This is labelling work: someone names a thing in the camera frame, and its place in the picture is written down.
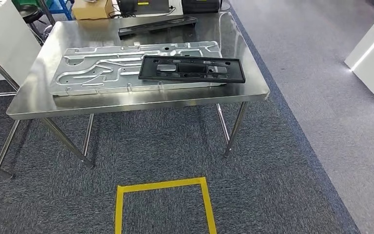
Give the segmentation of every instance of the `chair leg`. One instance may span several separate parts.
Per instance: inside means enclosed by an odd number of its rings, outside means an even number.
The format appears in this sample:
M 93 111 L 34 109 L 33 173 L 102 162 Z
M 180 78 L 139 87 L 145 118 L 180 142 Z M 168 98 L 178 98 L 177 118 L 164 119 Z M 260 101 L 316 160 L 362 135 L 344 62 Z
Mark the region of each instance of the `chair leg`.
M 34 33 L 36 33 L 37 35 L 40 34 L 34 23 L 30 23 L 29 27 L 31 27 L 32 31 L 34 31 Z
M 43 38 L 42 38 L 41 33 L 39 32 L 39 30 L 38 30 L 37 27 L 35 26 L 35 24 L 34 24 L 34 23 L 30 23 L 30 24 L 29 24 L 29 27 L 31 27 L 32 31 L 35 33 L 35 37 L 38 37 L 37 40 L 39 41 L 39 43 L 40 43 L 41 45 L 43 45 L 44 40 L 43 40 Z

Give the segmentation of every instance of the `stool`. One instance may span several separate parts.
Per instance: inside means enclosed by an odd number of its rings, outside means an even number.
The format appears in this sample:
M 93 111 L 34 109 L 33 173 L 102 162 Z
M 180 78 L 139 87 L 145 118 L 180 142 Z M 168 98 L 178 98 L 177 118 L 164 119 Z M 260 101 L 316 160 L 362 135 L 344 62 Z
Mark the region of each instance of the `stool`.
M 31 27 L 32 31 L 34 31 L 36 36 L 38 36 L 41 42 L 43 42 L 41 33 L 38 31 L 37 27 L 34 24 L 35 21 L 46 24 L 45 22 L 39 20 L 39 18 L 43 16 L 42 10 L 35 5 L 25 4 L 18 7 L 18 12 L 22 16 L 23 21 L 25 21 L 25 23 L 27 23 Z

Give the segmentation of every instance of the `black plastic part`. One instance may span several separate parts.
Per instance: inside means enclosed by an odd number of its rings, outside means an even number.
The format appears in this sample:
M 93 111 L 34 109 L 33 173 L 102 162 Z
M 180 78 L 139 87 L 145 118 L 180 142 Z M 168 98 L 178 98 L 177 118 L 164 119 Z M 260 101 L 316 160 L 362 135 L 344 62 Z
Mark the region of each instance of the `black plastic part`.
M 220 0 L 181 0 L 183 14 L 217 13 Z
M 138 79 L 183 82 L 245 83 L 237 58 L 144 56 Z
M 146 24 L 140 24 L 140 25 L 131 26 L 131 27 L 120 28 L 118 30 L 118 35 L 121 37 L 125 35 L 143 33 L 143 32 L 163 29 L 163 28 L 171 28 L 171 27 L 176 27 L 176 26 L 181 26 L 181 25 L 186 25 L 186 24 L 195 25 L 195 23 L 197 23 L 197 18 L 190 17 L 190 16 L 180 17 L 180 18 L 175 18 L 175 19 L 170 19 L 170 20 L 157 21 L 153 23 L 146 23 Z

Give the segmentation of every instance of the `black plastic bracket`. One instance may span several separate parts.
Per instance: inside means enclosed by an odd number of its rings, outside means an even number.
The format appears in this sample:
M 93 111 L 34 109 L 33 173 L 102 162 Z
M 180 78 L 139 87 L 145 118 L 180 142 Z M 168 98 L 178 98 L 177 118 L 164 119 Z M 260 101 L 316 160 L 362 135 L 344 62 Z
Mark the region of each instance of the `black plastic bracket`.
M 144 56 L 139 79 L 245 83 L 238 58 Z
M 180 17 L 180 18 L 175 18 L 175 19 L 170 19 L 170 20 L 157 21 L 153 23 L 145 23 L 145 24 L 140 24 L 136 26 L 120 28 L 118 30 L 118 35 L 121 37 L 125 35 L 138 34 L 138 33 L 143 33 L 143 32 L 148 32 L 148 31 L 153 31 L 153 30 L 159 30 L 163 28 L 171 28 L 171 27 L 176 27 L 176 26 L 181 26 L 181 25 L 186 25 L 186 24 L 195 24 L 195 23 L 197 23 L 197 18 L 190 17 L 190 16 Z

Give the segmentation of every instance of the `black device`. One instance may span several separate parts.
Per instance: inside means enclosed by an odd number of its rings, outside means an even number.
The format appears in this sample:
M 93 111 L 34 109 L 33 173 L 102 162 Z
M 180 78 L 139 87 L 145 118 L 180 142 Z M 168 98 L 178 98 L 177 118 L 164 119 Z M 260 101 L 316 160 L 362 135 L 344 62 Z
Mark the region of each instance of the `black device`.
M 118 0 L 121 15 L 169 13 L 168 0 Z
M 190 17 L 190 16 L 180 17 L 180 18 L 175 18 L 175 19 L 170 19 L 170 20 L 163 20 L 163 21 L 157 21 L 153 23 L 145 23 L 145 24 L 140 24 L 136 26 L 120 28 L 118 30 L 118 35 L 121 37 L 125 35 L 143 33 L 143 32 L 163 29 L 163 28 L 171 28 L 171 27 L 181 26 L 181 25 L 186 25 L 186 24 L 195 25 L 195 23 L 197 23 L 197 18 Z
M 220 0 L 181 0 L 183 14 L 217 13 Z
M 238 58 L 144 56 L 138 79 L 245 83 Z

